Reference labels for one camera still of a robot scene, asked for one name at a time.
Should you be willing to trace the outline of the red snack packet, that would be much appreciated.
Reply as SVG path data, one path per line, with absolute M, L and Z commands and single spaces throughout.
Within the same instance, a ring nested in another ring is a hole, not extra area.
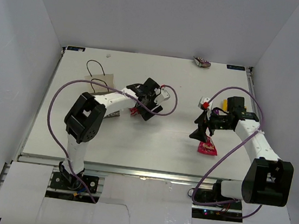
M 131 116 L 135 116 L 135 115 L 137 115 L 139 113 L 138 109 L 136 107 L 130 108 L 129 111 L 130 111 L 130 115 Z

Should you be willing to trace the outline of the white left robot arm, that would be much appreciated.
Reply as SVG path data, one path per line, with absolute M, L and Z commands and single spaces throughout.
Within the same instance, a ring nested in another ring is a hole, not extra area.
M 103 95 L 82 93 L 64 119 L 68 134 L 68 157 L 59 168 L 65 185 L 69 189 L 81 185 L 80 173 L 84 172 L 87 144 L 98 134 L 105 116 L 134 108 L 147 121 L 153 117 L 153 112 L 163 110 L 160 104 L 169 98 L 170 94 L 151 78 L 144 84 L 128 85 L 120 92 L 111 91 Z

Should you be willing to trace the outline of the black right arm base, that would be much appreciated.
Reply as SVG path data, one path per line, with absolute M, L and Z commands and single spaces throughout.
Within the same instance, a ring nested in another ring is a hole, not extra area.
M 231 200 L 217 196 L 211 189 L 198 189 L 194 199 L 198 203 L 221 202 Z M 242 223 L 242 203 L 240 201 L 226 204 L 213 204 L 210 206 L 192 205 L 192 218 L 202 220 L 227 221 Z

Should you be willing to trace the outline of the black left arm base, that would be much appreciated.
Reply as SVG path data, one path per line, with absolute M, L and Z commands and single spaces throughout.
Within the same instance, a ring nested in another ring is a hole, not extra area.
M 100 182 L 99 177 L 83 175 L 81 178 L 88 187 L 91 194 L 96 193 L 97 187 Z M 70 184 L 70 182 L 68 182 L 68 180 L 59 171 L 53 172 L 49 187 L 56 190 L 70 190 L 76 192 L 77 194 L 88 193 L 86 188 L 80 181 L 76 182 L 76 180 L 73 180 L 73 184 Z

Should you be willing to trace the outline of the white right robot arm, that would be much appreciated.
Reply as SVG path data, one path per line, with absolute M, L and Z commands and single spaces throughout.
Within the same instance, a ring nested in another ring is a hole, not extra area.
M 189 137 L 208 142 L 216 130 L 233 130 L 243 142 L 251 165 L 242 181 L 220 180 L 213 187 L 211 202 L 223 207 L 231 199 L 250 204 L 284 207 L 287 204 L 294 167 L 279 158 L 271 148 L 260 128 L 255 113 L 245 108 L 243 97 L 227 100 L 227 110 L 212 107 L 208 98 L 201 98 L 199 108 L 203 111 L 196 119 L 197 129 Z

